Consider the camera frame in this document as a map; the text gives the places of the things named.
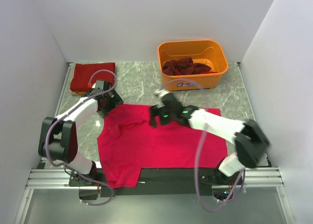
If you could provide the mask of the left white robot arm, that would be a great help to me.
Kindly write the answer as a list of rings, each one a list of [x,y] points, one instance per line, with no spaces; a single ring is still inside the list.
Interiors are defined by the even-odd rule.
[[[80,177],[87,186],[104,182],[96,163],[78,152],[77,130],[94,113],[101,118],[123,104],[122,98],[109,81],[97,80],[79,101],[69,110],[56,117],[46,117],[42,122],[38,154],[50,155],[54,166],[64,166],[71,176]]]

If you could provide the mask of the pink t shirt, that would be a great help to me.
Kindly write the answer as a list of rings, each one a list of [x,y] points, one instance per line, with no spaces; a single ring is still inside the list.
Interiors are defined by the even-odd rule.
[[[148,105],[123,104],[104,119],[97,139],[112,188],[136,187],[143,168],[193,168],[201,130],[171,122],[153,128]]]

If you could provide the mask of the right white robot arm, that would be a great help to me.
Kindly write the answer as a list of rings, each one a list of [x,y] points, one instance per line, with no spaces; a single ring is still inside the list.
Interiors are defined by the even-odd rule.
[[[158,104],[150,107],[150,122],[157,127],[155,118],[161,125],[172,122],[192,130],[204,131],[222,138],[235,146],[235,152],[223,158],[209,173],[209,183],[222,185],[228,183],[245,168],[256,168],[260,159],[270,146],[270,142],[256,121],[233,120],[210,113],[202,108],[184,106],[173,93],[157,90]]]

